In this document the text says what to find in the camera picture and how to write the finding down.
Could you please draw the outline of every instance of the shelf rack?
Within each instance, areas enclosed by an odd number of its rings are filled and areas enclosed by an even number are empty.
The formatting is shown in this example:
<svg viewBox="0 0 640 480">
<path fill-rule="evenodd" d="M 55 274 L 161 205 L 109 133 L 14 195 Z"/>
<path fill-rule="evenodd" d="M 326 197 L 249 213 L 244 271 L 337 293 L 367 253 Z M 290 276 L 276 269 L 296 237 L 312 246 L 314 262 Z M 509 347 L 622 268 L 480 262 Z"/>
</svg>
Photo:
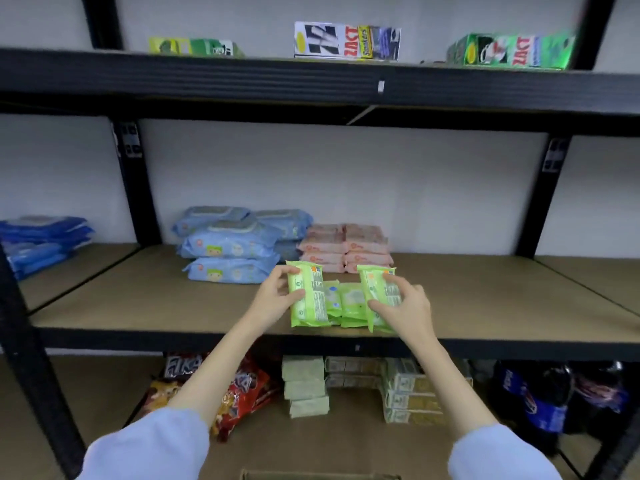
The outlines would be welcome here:
<svg viewBox="0 0 640 480">
<path fill-rule="evenodd" d="M 614 1 L 588 2 L 581 71 L 131 54 L 115 0 L 83 0 L 95 51 L 0 49 L 0 111 L 110 117 L 140 245 L 93 245 L 20 285 L 0 254 L 0 343 L 65 475 L 78 475 L 85 445 L 45 346 L 203 351 L 255 291 L 180 272 L 185 261 L 162 245 L 137 118 L 549 132 L 517 256 L 400 254 L 397 266 L 428 290 L 453 355 L 640 362 L 640 312 L 611 286 L 620 268 L 592 282 L 561 261 L 531 259 L 571 135 L 640 135 L 640 76 L 587 72 Z M 393 335 L 286 320 L 261 340 L 293 354 L 408 354 Z M 625 414 L 587 480 L 618 478 L 640 444 L 636 391 Z"/>
</svg>

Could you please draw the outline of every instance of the pepsi logo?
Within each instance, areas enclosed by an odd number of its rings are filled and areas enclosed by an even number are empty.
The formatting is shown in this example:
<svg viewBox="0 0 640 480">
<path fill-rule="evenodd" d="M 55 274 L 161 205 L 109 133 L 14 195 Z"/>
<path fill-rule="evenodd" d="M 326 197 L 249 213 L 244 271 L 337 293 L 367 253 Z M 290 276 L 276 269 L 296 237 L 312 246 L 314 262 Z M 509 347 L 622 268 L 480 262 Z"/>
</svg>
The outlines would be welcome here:
<svg viewBox="0 0 640 480">
<path fill-rule="evenodd" d="M 536 414 L 538 412 L 538 405 L 529 391 L 524 393 L 524 409 L 528 414 Z"/>
</svg>

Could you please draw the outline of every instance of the shirt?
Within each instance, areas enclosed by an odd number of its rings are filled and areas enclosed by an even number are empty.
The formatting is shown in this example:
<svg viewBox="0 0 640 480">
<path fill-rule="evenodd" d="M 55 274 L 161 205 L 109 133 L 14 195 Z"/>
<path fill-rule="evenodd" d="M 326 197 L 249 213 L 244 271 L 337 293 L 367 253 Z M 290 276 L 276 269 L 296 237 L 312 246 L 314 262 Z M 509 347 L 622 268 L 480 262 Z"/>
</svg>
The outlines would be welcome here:
<svg viewBox="0 0 640 480">
<path fill-rule="evenodd" d="M 208 450 L 209 428 L 196 412 L 162 408 L 92 443 L 78 480 L 197 480 Z M 540 451 L 501 424 L 457 441 L 449 475 L 453 480 L 561 480 Z"/>
</svg>

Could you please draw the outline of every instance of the finger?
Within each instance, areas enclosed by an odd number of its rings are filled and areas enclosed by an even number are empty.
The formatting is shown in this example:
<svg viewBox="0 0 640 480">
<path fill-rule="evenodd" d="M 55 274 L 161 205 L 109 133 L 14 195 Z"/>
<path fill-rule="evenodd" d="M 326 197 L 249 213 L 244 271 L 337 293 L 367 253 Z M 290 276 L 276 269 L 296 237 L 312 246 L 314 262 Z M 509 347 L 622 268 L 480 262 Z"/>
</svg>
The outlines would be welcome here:
<svg viewBox="0 0 640 480">
<path fill-rule="evenodd" d="M 393 322 L 393 306 L 384 305 L 380 303 L 377 299 L 370 299 L 367 302 L 367 305 L 378 315 L 384 318 L 387 322 Z"/>
<path fill-rule="evenodd" d="M 273 271 L 270 273 L 267 280 L 269 280 L 270 282 L 277 282 L 283 274 L 298 274 L 299 272 L 300 268 L 298 267 L 289 266 L 288 264 L 280 264 L 273 268 Z"/>
<path fill-rule="evenodd" d="M 305 291 L 300 289 L 300 290 L 295 290 L 292 293 L 289 293 L 288 295 L 286 295 L 286 297 L 284 297 L 284 299 L 287 306 L 292 306 L 295 302 L 297 302 L 298 300 L 304 297 L 305 297 Z"/>
<path fill-rule="evenodd" d="M 396 276 L 395 274 L 386 273 L 382 276 L 384 276 L 385 280 L 389 283 L 395 284 L 399 288 L 400 294 L 402 296 L 406 296 L 407 293 L 411 293 L 414 290 L 413 286 L 411 286 L 411 283 L 405 280 L 402 276 Z"/>
</svg>

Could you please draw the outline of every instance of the green wipes package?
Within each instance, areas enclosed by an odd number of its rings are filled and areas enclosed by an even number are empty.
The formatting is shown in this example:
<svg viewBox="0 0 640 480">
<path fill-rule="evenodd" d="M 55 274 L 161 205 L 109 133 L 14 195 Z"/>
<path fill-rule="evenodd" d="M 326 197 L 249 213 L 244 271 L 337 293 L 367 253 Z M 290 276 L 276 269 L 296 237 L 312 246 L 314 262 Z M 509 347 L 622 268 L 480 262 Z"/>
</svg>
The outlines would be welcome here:
<svg viewBox="0 0 640 480">
<path fill-rule="evenodd" d="M 340 281 L 338 280 L 324 282 L 326 314 L 334 318 L 342 316 L 342 301 L 340 300 L 340 293 L 338 292 L 339 287 Z"/>
<path fill-rule="evenodd" d="M 304 261 L 286 261 L 299 268 L 298 274 L 289 274 L 289 292 L 303 289 L 305 297 L 291 306 L 291 326 L 330 326 L 326 314 L 322 266 Z"/>
<path fill-rule="evenodd" d="M 340 283 L 338 286 L 342 302 L 342 319 L 340 325 L 343 328 L 367 326 L 367 318 L 364 314 L 365 301 L 361 283 Z"/>
<path fill-rule="evenodd" d="M 398 306 L 402 302 L 400 298 L 400 290 L 393 283 L 388 283 L 384 279 L 385 274 L 395 274 L 395 267 L 375 266 L 372 264 L 359 264 L 358 274 L 360 275 L 360 283 L 364 300 L 367 303 L 370 299 L 377 299 L 384 305 Z M 391 331 L 391 327 L 382 320 L 382 317 L 375 313 L 370 307 L 365 306 L 365 316 L 369 331 L 373 332 L 373 328 Z"/>
</svg>

